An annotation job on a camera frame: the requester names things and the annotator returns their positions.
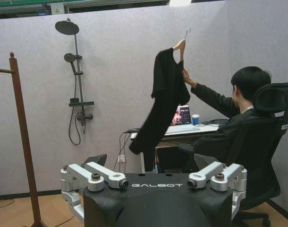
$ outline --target handheld shower head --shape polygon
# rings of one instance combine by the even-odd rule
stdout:
[[[66,53],[64,55],[64,60],[71,63],[71,62],[74,62],[76,60],[76,57],[72,53]]]

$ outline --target shower head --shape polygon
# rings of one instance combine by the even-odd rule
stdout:
[[[73,63],[76,60],[76,57],[72,53],[66,53],[64,55],[64,60],[69,63]]]
[[[57,31],[65,35],[75,35],[79,32],[78,25],[71,22],[69,18],[67,20],[58,21],[55,24],[55,28]]]

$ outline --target chair headrest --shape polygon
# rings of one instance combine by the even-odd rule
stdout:
[[[288,83],[267,84],[254,95],[253,106],[264,113],[288,112]]]

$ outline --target laptop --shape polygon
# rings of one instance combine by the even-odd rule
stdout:
[[[189,105],[179,105],[165,134],[200,130],[191,123]]]

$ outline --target floor baseboard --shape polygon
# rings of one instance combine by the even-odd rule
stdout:
[[[42,191],[37,193],[38,196],[43,195],[57,195],[61,194],[61,190],[50,190],[50,191]],[[8,194],[8,195],[0,195],[0,200],[9,200],[9,199],[18,199],[18,198],[26,198],[30,197],[30,193],[19,193],[19,194]]]
[[[282,216],[284,216],[286,219],[288,219],[288,212],[283,209],[280,205],[273,202],[272,200],[268,200],[267,203],[272,206],[278,213],[280,213]]]

